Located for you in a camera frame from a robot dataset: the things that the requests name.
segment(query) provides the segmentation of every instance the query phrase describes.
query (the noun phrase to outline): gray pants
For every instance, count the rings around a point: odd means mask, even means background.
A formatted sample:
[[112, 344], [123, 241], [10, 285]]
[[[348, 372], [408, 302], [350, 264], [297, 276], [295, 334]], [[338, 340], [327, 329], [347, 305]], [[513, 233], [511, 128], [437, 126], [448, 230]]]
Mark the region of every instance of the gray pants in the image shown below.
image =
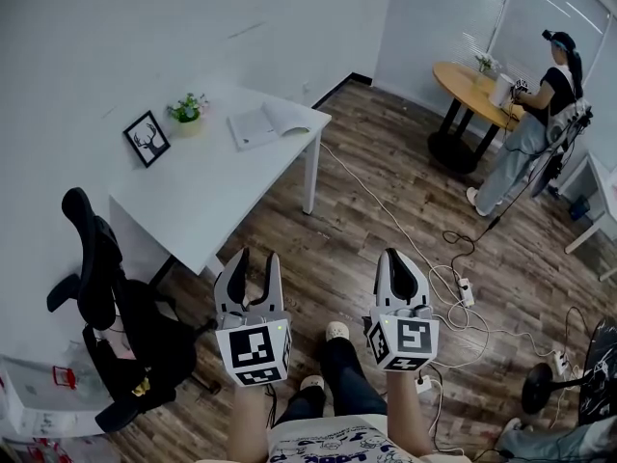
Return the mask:
[[510, 461], [522, 463], [534, 459], [537, 459], [538, 463], [553, 460], [564, 462], [574, 460], [580, 463], [581, 458], [589, 458], [591, 461], [596, 455], [599, 456], [599, 460], [603, 460], [607, 459], [605, 453], [613, 450], [610, 433], [615, 423], [617, 417], [583, 425], [571, 431], [541, 434], [526, 430], [509, 430], [501, 435], [495, 449], [510, 451], [515, 456]]
[[525, 176], [529, 165], [547, 148], [546, 128], [533, 115], [525, 114], [517, 128], [503, 143], [497, 153], [495, 166], [475, 197], [475, 206], [484, 213], [491, 213]]

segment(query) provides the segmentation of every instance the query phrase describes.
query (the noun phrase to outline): wooden floor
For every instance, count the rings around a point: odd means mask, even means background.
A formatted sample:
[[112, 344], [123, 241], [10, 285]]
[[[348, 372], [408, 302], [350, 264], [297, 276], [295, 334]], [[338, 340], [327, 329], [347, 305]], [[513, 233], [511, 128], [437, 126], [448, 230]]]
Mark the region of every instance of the wooden floor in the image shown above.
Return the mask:
[[[429, 161], [426, 138], [441, 118], [396, 96], [358, 83], [348, 83], [321, 108], [333, 116], [323, 143], [372, 190], [396, 216], [422, 253], [435, 264], [448, 264], [465, 250], [443, 241], [442, 231], [455, 230], [476, 237], [490, 220], [468, 205], [466, 185], [444, 175]], [[487, 153], [471, 181], [480, 184], [492, 155]], [[219, 253], [226, 262], [244, 246], [251, 247], [251, 297], [260, 294], [267, 255], [281, 258], [285, 307], [293, 317], [290, 379], [276, 384], [280, 414], [301, 379], [317, 371], [313, 352], [325, 325], [333, 320], [349, 324], [369, 380], [379, 392], [385, 375], [362, 336], [362, 315], [374, 304], [375, 268], [380, 253], [395, 247], [426, 273], [428, 267], [396, 226], [325, 150], [321, 150], [317, 195], [312, 215], [303, 214], [302, 160], [285, 175], [247, 216]], [[603, 314], [617, 313], [615, 286], [601, 284], [598, 274], [617, 264], [614, 247], [594, 236], [573, 255], [563, 249], [588, 225], [573, 223], [568, 205], [545, 195], [519, 199], [497, 227], [478, 243], [475, 253], [457, 260], [457, 270], [469, 278], [475, 294], [474, 310], [492, 329], [530, 332], [540, 352], [563, 348], [564, 320], [571, 306], [579, 307], [593, 328]], [[439, 293], [447, 297], [444, 286]], [[200, 324], [214, 313], [212, 284], [176, 264], [159, 287], [177, 300], [178, 312], [190, 324]], [[433, 294], [436, 313], [448, 307]], [[455, 320], [463, 318], [457, 313]], [[569, 355], [582, 367], [588, 339], [579, 316], [571, 314]], [[479, 320], [473, 324], [480, 326]], [[471, 362], [486, 335], [473, 330], [453, 333], [442, 326], [438, 360], [457, 365]], [[111, 436], [126, 461], [195, 461], [223, 457], [232, 384], [226, 378], [212, 334], [198, 343], [196, 375], [217, 380], [217, 396], [204, 393], [188, 380], [177, 390], [177, 400], [140, 416]], [[491, 448], [503, 425], [521, 414], [521, 387], [526, 373], [540, 359], [526, 337], [491, 335], [480, 361], [460, 369], [439, 368], [443, 375], [443, 411], [438, 444], [460, 446], [473, 456]], [[439, 392], [422, 396], [427, 420], [437, 412]], [[578, 392], [561, 402], [556, 426], [572, 426], [577, 417]], [[548, 426], [555, 416], [557, 396], [536, 421]]]

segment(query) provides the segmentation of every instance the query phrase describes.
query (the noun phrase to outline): deer silhouette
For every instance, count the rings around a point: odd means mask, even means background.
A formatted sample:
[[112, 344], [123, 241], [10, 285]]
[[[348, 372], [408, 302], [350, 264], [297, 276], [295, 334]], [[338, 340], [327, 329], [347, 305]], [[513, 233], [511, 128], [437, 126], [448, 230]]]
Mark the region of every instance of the deer silhouette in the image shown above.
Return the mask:
[[143, 141], [142, 139], [137, 137], [137, 134], [134, 134], [133, 141], [135, 142], [135, 146], [137, 146], [138, 148], [142, 148], [143, 150], [150, 150], [152, 155], [156, 157], [161, 151], [165, 150], [166, 146], [163, 144], [160, 148], [158, 148], [154, 145], [154, 137], [156, 137], [156, 134], [158, 132], [156, 131], [156, 127], [151, 123], [146, 123], [146, 125], [152, 132], [152, 135], [148, 136], [148, 140]]

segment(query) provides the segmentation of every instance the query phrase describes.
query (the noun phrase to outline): black baseboard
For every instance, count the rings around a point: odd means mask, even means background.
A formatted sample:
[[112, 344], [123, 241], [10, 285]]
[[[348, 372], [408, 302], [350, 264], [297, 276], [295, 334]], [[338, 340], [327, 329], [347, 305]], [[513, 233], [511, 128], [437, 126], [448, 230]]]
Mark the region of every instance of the black baseboard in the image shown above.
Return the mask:
[[[328, 99], [331, 95], [336, 93], [336, 91], [342, 88], [349, 81], [360, 82], [361, 84], [366, 84], [367, 86], [370, 86], [373, 83], [373, 79], [371, 79], [370, 77], [367, 77], [366, 75], [362, 75], [360, 73], [352, 72], [347, 77], [345, 77], [342, 81], [336, 84], [336, 86], [334, 86], [325, 95], [323, 95], [321, 99], [319, 99], [315, 104], [313, 104], [312, 105], [313, 110], [316, 110], [317, 108], [319, 108], [326, 101], [326, 99]], [[165, 275], [169, 273], [170, 269], [172, 269], [172, 266], [175, 264], [176, 261], [177, 259], [174, 256], [169, 256], [168, 259], [163, 263], [161, 268], [158, 271], [156, 271], [156, 274], [150, 280], [150, 285], [157, 287], [159, 283], [163, 281], [163, 278], [165, 278]]]
[[327, 93], [325, 93], [323, 96], [321, 96], [321, 99], [319, 99], [315, 104], [312, 105], [312, 109], [316, 110], [317, 108], [319, 108], [322, 104], [324, 104], [324, 102], [331, 95], [336, 93], [336, 91], [338, 91], [340, 88], [342, 88], [349, 81], [357, 81], [357, 82], [360, 82], [362, 84], [366, 84], [367, 86], [370, 86], [373, 83], [373, 79], [371, 79], [370, 77], [366, 77], [365, 75], [362, 75], [360, 73], [352, 72], [347, 77], [345, 77], [342, 81], [340, 81], [338, 84], [336, 84], [331, 90], [329, 90]]

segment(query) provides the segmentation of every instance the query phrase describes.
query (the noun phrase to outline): dark pants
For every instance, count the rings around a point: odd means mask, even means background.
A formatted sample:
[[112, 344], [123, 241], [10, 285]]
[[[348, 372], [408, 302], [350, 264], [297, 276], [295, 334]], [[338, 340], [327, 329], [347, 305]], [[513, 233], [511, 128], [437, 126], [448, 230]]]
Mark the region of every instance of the dark pants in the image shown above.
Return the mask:
[[[321, 355], [321, 373], [335, 399], [335, 415], [387, 415], [388, 406], [368, 384], [354, 345], [345, 338], [328, 341]], [[276, 425], [303, 419], [319, 419], [324, 414], [326, 395], [318, 386], [296, 393]]]

